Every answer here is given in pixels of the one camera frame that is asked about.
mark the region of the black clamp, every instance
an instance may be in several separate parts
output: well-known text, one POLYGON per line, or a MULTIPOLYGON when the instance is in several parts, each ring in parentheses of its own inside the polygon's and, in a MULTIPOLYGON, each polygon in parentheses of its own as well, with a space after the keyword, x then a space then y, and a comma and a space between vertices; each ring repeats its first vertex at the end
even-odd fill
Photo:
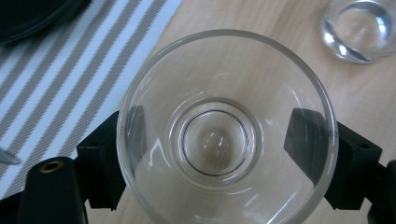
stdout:
MULTIPOLYGON (((324 127, 319 112, 296 108, 285 139, 285 150, 314 185, 327 156, 322 150, 329 136, 324 127)), ((396 161, 385 168, 378 163, 382 148, 339 122, 338 137, 337 163, 326 200, 333 209, 360 210, 367 198, 373 204, 369 223, 396 223, 396 161)))
POLYGON ((88 223, 84 203, 116 209, 125 189, 117 157, 118 112, 78 146, 75 160, 56 157, 29 171, 23 192, 0 201, 2 224, 88 223))

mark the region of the clear glass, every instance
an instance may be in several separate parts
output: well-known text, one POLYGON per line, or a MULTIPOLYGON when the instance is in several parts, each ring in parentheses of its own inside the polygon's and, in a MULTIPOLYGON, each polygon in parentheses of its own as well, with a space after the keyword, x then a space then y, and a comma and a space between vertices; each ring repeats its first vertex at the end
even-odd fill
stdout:
POLYGON ((396 52, 396 1, 333 0, 322 17, 321 35, 341 60, 377 62, 396 52))
POLYGON ((330 184, 336 133, 329 98, 300 58, 261 35, 215 30, 144 64, 117 142, 124 178, 157 223, 298 223, 330 184), (315 184, 284 148, 296 108, 323 117, 324 139, 304 127, 299 139, 324 143, 323 160, 307 161, 315 184))

